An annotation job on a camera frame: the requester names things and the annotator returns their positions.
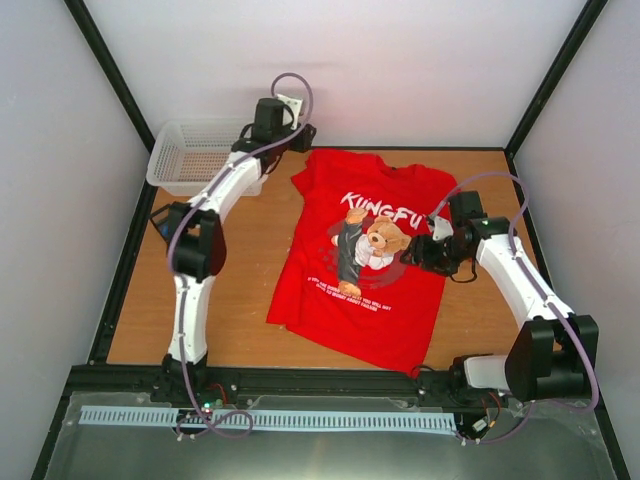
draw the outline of cable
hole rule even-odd
[[[253,430],[253,417],[246,411],[237,410],[237,411],[234,411],[234,412],[226,413],[225,415],[222,415],[215,422],[210,423],[209,419],[207,418],[205,413],[202,412],[202,410],[200,409],[200,406],[198,405],[198,401],[196,400],[195,394],[193,392],[193,388],[191,387],[191,381],[189,379],[189,371],[188,371],[188,368],[187,368],[187,361],[186,361],[186,348],[185,348],[185,343],[184,343],[184,335],[185,335],[185,333],[184,333],[184,311],[185,311],[186,297],[187,297],[187,293],[188,293],[188,283],[187,283],[186,277],[184,275],[176,272],[175,269],[173,268],[173,257],[175,255],[176,246],[178,244],[178,239],[180,238],[180,235],[182,235],[182,232],[184,232],[184,230],[186,229],[187,225],[189,224],[189,222],[191,221],[191,219],[193,218],[195,213],[200,209],[200,207],[202,207],[202,205],[204,205],[204,203],[207,201],[207,199],[213,195],[215,190],[220,186],[220,184],[229,175],[229,173],[231,173],[239,165],[241,165],[242,163],[250,160],[251,158],[255,157],[256,155],[259,155],[259,154],[264,153],[264,152],[266,152],[266,151],[268,151],[268,150],[270,150],[272,148],[279,147],[280,145],[284,145],[285,143],[288,143],[296,135],[298,135],[304,129],[304,127],[307,125],[307,123],[309,122],[309,119],[311,118],[311,113],[313,112],[313,91],[311,90],[311,85],[309,85],[309,82],[307,82],[307,80],[303,76],[301,76],[301,75],[299,75],[297,73],[293,73],[293,72],[281,73],[271,83],[271,96],[275,97],[276,85],[278,84],[278,82],[280,80],[282,80],[285,77],[292,77],[292,78],[296,78],[296,79],[300,80],[300,82],[302,82],[302,84],[304,85],[304,87],[307,90],[308,102],[309,102],[309,110],[307,112],[307,115],[303,119],[303,121],[300,123],[298,129],[295,130],[290,135],[286,136],[285,138],[283,138],[281,140],[278,140],[277,142],[274,142],[274,143],[271,143],[269,145],[265,145],[263,147],[257,148],[253,152],[249,152],[249,153],[243,155],[238,160],[226,164],[218,172],[218,174],[207,184],[207,186],[202,189],[202,191],[200,193],[204,194],[203,197],[200,200],[198,200],[191,207],[191,210],[189,210],[187,212],[187,214],[184,216],[182,221],[178,224],[178,227],[177,227],[175,233],[173,234],[173,237],[171,238],[171,241],[169,242],[169,248],[167,250],[167,266],[169,268],[169,272],[171,272],[172,275],[178,277],[180,279],[180,282],[181,282],[181,288],[179,289],[179,293],[180,293],[180,297],[179,298],[180,299],[179,299],[179,304],[178,304],[178,337],[179,337],[178,343],[179,343],[179,347],[180,347],[180,364],[182,366],[182,375],[184,377],[185,387],[187,389],[187,394],[189,396],[189,400],[191,401],[191,404],[193,405],[193,408],[194,408],[196,414],[202,419],[202,422],[207,426],[207,430],[204,430],[203,432],[200,432],[196,436],[199,436],[200,434],[203,434],[203,433],[211,431],[211,432],[214,432],[214,433],[216,433],[216,434],[218,434],[220,436],[228,437],[228,438],[244,437],[244,436],[248,435],[251,432],[251,430]],[[226,433],[222,432],[220,429],[216,428],[226,418],[229,418],[229,417],[231,417],[233,415],[243,415],[243,416],[246,416],[249,419],[249,427],[242,434],[240,434],[240,435],[229,435],[229,434],[226,434]]]
[[[535,400],[533,400],[529,404],[529,409],[527,410],[527,413],[525,413],[524,417],[522,417],[522,420],[520,420],[520,423],[518,423],[518,425],[516,425],[514,428],[509,430],[504,435],[500,435],[499,437],[491,438],[489,440],[479,440],[479,441],[476,441],[476,443],[478,445],[493,445],[495,443],[500,443],[500,442],[502,442],[504,440],[508,440],[509,438],[513,437],[520,430],[522,430],[524,428],[524,426],[527,424],[527,422],[531,419],[531,415],[533,414],[533,412],[535,410],[535,407],[536,407]],[[461,440],[463,442],[463,444],[466,442],[466,440],[469,440],[469,439],[463,437],[462,435],[460,435],[460,433],[458,433],[458,432],[456,432],[455,435],[459,440]]]
[[[451,191],[438,204],[438,206],[430,216],[438,215],[438,213],[440,213],[440,211],[447,205],[447,201],[449,200],[449,198],[455,192],[460,190],[462,187],[470,184],[471,182],[475,182],[480,178],[493,177],[493,176],[510,178],[511,180],[516,182],[518,185],[520,185],[520,187],[522,188],[524,201],[522,202],[522,206],[520,207],[520,210],[518,210],[518,213],[516,213],[516,215],[509,222],[509,246],[511,247],[511,252],[514,255],[514,258],[518,266],[522,270],[522,273],[524,273],[524,275],[527,277],[527,280],[529,280],[529,282],[531,283],[533,288],[536,290],[538,295],[540,295],[540,298],[542,298],[545,304],[549,307],[549,310],[553,312],[553,314],[557,317],[558,321],[560,321],[560,324],[562,325],[562,327],[566,330],[567,334],[569,335],[569,338],[573,342],[573,345],[576,347],[576,351],[580,356],[580,360],[582,360],[582,363],[587,373],[587,377],[589,378],[589,385],[591,387],[591,402],[589,403],[589,405],[587,405],[586,407],[574,407],[558,401],[554,401],[554,403],[561,405],[569,409],[570,411],[576,412],[576,413],[592,412],[600,401],[600,390],[598,388],[598,380],[596,378],[596,372],[594,371],[593,366],[591,365],[589,356],[587,355],[587,352],[584,349],[582,342],[580,342],[580,339],[571,328],[571,325],[569,325],[569,322],[567,321],[567,319],[564,318],[564,315],[562,315],[562,312],[560,312],[560,309],[553,302],[549,301],[549,296],[544,291],[544,288],[538,283],[536,278],[533,276],[533,273],[531,273],[531,271],[527,268],[527,266],[524,263],[524,260],[522,260],[522,258],[520,258],[517,255],[518,249],[516,247],[516,240],[515,240],[516,223],[524,215],[524,212],[529,205],[529,192],[527,191],[527,188],[525,184],[522,182],[522,180],[520,180],[520,178],[516,177],[515,175],[511,175],[510,173],[506,173],[506,172],[484,172],[478,175],[474,175],[472,177],[467,178],[462,183],[459,183],[453,189],[451,189]]]

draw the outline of teddy bear print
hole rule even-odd
[[[391,218],[380,215],[362,233],[362,222],[368,215],[364,208],[352,208],[339,235],[334,235],[331,242],[338,247],[338,289],[344,295],[361,297],[358,287],[360,272],[363,267],[381,270],[393,262],[393,256],[406,250],[411,241],[409,235],[393,223]]]

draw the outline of black metal frame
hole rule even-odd
[[[131,122],[138,131],[147,150],[153,149],[154,138],[147,123],[136,105],[124,78],[109,53],[91,15],[83,0],[65,0],[65,3],[76,20],[78,27],[85,36],[89,47],[103,68],[118,98],[122,102]],[[527,108],[522,120],[518,124],[511,140],[505,148],[472,148],[472,147],[345,147],[362,150],[483,150],[504,151],[508,169],[516,174],[514,164],[515,154],[522,145],[525,137],[544,108],[546,101],[559,83],[563,73],[573,59],[582,41],[595,23],[604,8],[606,0],[588,0],[580,16],[571,29],[567,40],[556,56],[540,88],[536,92],[531,104]],[[520,187],[514,183],[518,201],[522,204],[523,195]],[[127,235],[125,245],[118,262],[114,280],[109,291],[107,303],[100,320],[89,363],[73,367],[66,383],[60,403],[49,434],[45,440],[38,464],[33,473],[33,479],[44,478],[53,448],[61,428],[62,420],[73,392],[147,392],[158,401],[172,401],[177,404],[185,403],[184,392],[166,384],[166,377],[161,375],[160,366],[107,365],[107,355],[111,347],[118,319],[138,251],[145,233],[146,224],[151,214],[156,188],[145,183],[133,220]],[[531,238],[535,259],[542,276],[551,283],[546,263],[542,256],[540,244],[529,212],[525,212],[529,236]],[[446,384],[446,372],[426,372],[420,375],[419,384],[408,377],[385,371],[353,371],[353,370],[303,370],[303,369],[251,369],[251,368],[207,368],[207,374],[221,382],[232,400],[238,404],[246,404],[248,399],[260,395],[304,395],[304,396],[369,396],[392,397],[416,402],[419,405],[438,405],[447,411],[463,414],[473,412],[476,407],[464,407],[453,402],[442,390]],[[630,478],[615,433],[607,415],[604,402],[596,410],[603,438],[613,462],[618,478]]]

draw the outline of black bracket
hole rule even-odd
[[[595,365],[598,325],[589,315],[568,318]],[[557,342],[562,349],[554,351]],[[525,322],[505,363],[507,383],[520,401],[591,395],[585,367],[559,320]]]
[[[169,238],[191,208],[188,203],[171,204],[167,220]],[[178,239],[172,258],[174,270],[195,277],[200,283],[208,276],[220,273],[226,259],[227,246],[220,217],[213,210],[198,210]]]

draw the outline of gray floor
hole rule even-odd
[[[131,394],[75,397],[47,478],[615,478],[593,415],[543,405],[520,434],[493,446],[462,447],[453,437],[412,433],[254,432],[242,440],[207,435],[177,442],[170,429],[75,423],[82,404],[139,405],[143,401]],[[500,428],[504,430],[514,420],[508,411],[503,417]]]

